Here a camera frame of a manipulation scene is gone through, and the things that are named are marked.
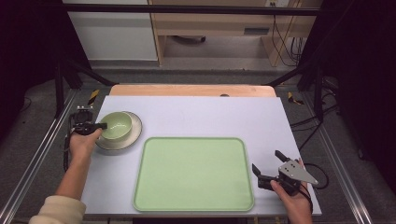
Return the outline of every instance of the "rectangular tray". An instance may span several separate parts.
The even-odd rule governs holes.
[[[134,192],[139,211],[247,211],[254,204],[238,138],[152,137]]]

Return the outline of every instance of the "aluminum rail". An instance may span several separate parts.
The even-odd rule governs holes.
[[[73,12],[188,13],[235,15],[318,16],[336,11],[302,7],[221,7],[179,5],[41,4],[42,9]]]
[[[35,175],[38,172],[43,160],[46,158],[50,147],[58,134],[59,130],[61,129],[64,120],[66,119],[66,115],[70,110],[70,107],[77,95],[78,90],[70,90],[68,96],[66,98],[64,104],[64,110],[61,115],[54,119],[49,130],[47,131],[46,135],[43,138],[38,150],[36,151],[35,155],[33,156],[32,160],[30,161],[26,171],[24,172],[18,186],[14,189],[11,196],[8,198],[6,205],[4,205],[3,209],[0,213],[0,223],[8,224],[14,218],[21,202],[26,195],[27,190],[30,188],[33,180],[35,179]]]
[[[308,110],[312,116],[315,116],[315,112],[313,110],[313,103],[307,93],[302,94],[304,101],[307,103]],[[371,224],[373,223],[370,214],[368,213],[366,206],[361,199],[358,191],[356,190],[355,184],[353,183],[350,175],[347,171],[347,168],[342,163],[340,157],[338,156],[337,151],[335,150],[334,145],[332,144],[332,139],[328,135],[324,125],[322,124],[319,127],[320,138],[322,143],[325,146],[326,154],[329,158],[330,163],[332,164],[332,168],[340,182],[340,186],[346,195],[346,199],[349,202],[349,205],[352,209],[352,212],[358,221],[359,224]]]

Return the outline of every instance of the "white wall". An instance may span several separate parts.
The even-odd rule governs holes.
[[[64,3],[146,5],[147,0],[64,0]],[[89,60],[157,61],[148,13],[69,12]]]

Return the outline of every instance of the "white plate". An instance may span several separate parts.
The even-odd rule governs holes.
[[[99,137],[99,139],[96,140],[97,146],[106,150],[120,150],[130,146],[137,140],[137,138],[142,133],[142,128],[143,128],[142,121],[136,114],[132,112],[128,112],[128,111],[123,111],[123,112],[131,116],[132,119],[132,131],[130,132],[129,137],[122,142],[109,142],[105,138]]]

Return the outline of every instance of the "white table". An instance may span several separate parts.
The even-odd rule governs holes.
[[[107,96],[98,120],[114,111],[131,111],[143,122],[143,132],[130,147],[92,154],[82,201],[87,215],[128,217],[264,217],[284,216],[277,195],[257,187],[251,174],[255,204],[247,212],[139,212],[134,209],[134,185],[145,141],[153,136],[238,137],[245,143],[248,164],[263,175],[277,175],[282,165],[275,150],[297,159],[300,153],[280,99],[276,97]],[[318,200],[309,188],[313,215],[320,215]]]

